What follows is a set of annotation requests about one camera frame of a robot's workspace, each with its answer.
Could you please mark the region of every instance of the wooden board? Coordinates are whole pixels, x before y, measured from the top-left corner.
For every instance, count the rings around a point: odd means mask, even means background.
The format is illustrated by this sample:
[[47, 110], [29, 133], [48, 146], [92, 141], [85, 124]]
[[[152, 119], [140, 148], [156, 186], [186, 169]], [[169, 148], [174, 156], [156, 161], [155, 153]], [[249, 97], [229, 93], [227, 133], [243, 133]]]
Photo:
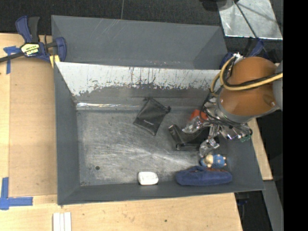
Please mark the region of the wooden board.
[[[5, 41], [22, 44], [18, 34]], [[20, 57], [11, 60], [10, 78], [9, 196], [56, 194], [53, 70], [48, 62]]]
[[234, 194], [85, 205], [47, 204], [56, 196], [34, 197], [32, 207], [0, 212], [2, 231], [52, 230], [52, 214], [71, 212], [73, 231], [242, 231]]
[[256, 157], [258, 160], [259, 168], [261, 171], [261, 175], [263, 180], [272, 180], [273, 175], [271, 173], [270, 164], [268, 157], [266, 155], [266, 151], [264, 148], [264, 144], [262, 141], [261, 133], [258, 127], [258, 123], [256, 119], [252, 119], [248, 122], [249, 127], [252, 129], [253, 134], [251, 136], [252, 143], [254, 145], [254, 149], [256, 152]]

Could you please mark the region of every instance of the yellow cable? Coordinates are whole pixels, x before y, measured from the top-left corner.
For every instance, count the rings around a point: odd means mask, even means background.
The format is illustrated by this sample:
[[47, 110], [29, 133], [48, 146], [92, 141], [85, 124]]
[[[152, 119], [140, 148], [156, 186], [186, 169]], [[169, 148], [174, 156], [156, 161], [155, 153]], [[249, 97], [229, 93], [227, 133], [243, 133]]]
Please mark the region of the yellow cable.
[[211, 86], [210, 86], [210, 92], [213, 94], [213, 96], [218, 96], [217, 94], [214, 93], [214, 88], [215, 88], [215, 84], [216, 84], [217, 80], [219, 79], [219, 74], [220, 74], [220, 72], [215, 76], [215, 78], [213, 79]]
[[230, 63], [231, 60], [233, 60], [235, 57], [231, 57], [224, 65], [223, 67], [221, 68], [221, 71], [219, 73], [219, 79], [220, 79], [220, 83], [222, 84], [222, 86], [225, 88], [225, 89], [228, 89], [228, 90], [246, 90], [246, 89], [250, 89], [250, 88], [255, 88], [255, 87], [259, 87], [259, 86], [262, 86], [262, 85], [265, 85], [265, 84], [268, 84], [270, 82], [273, 82], [275, 80], [278, 80], [280, 78], [283, 77], [283, 73], [280, 73], [279, 75], [276, 75], [274, 77], [271, 77], [269, 79], [266, 79], [266, 80], [262, 80], [262, 81], [259, 81], [259, 82], [256, 82], [256, 83], [253, 83], [253, 84], [250, 84], [250, 85], [247, 85], [247, 86], [242, 86], [242, 87], [229, 87], [227, 85], [225, 85], [225, 82], [223, 81], [223, 73], [224, 73], [224, 70], [225, 68], [228, 66], [228, 64]]

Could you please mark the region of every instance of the bin floor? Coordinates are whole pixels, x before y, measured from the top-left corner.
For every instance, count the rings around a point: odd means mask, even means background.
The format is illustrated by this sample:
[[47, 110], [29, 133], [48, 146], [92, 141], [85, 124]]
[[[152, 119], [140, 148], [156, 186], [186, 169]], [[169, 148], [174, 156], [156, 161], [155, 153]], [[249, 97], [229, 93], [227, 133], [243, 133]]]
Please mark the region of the bin floor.
[[176, 171], [198, 165], [198, 151], [175, 150], [168, 127], [183, 127], [191, 108], [172, 108], [155, 136], [133, 124], [139, 111], [77, 112], [80, 185], [138, 183], [140, 171], [174, 180]]

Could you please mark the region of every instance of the metal plate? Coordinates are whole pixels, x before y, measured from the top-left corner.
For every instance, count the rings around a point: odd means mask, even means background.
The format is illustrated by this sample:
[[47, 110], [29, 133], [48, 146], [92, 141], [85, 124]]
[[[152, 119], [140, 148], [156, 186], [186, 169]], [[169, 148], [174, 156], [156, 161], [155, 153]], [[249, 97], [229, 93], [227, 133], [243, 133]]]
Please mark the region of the metal plate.
[[[258, 38], [282, 39], [270, 0], [239, 0], [237, 4]], [[226, 36], [255, 38], [233, 0], [218, 0], [217, 5]]]

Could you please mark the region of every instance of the clamp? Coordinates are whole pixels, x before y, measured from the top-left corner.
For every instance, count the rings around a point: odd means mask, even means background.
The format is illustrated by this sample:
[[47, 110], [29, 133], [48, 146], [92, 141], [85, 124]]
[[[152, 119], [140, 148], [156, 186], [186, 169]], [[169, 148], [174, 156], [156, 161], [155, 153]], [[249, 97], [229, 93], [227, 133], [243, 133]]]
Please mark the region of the clamp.
[[19, 48], [20, 52], [0, 58], [0, 63], [11, 59], [25, 56], [34, 57], [51, 63], [51, 54], [48, 48], [57, 47], [60, 61], [64, 61], [66, 57], [66, 43], [63, 37], [58, 37], [55, 42], [43, 43], [39, 41], [38, 36], [39, 17], [29, 17], [24, 15], [15, 22], [18, 34], [20, 34], [25, 43]]

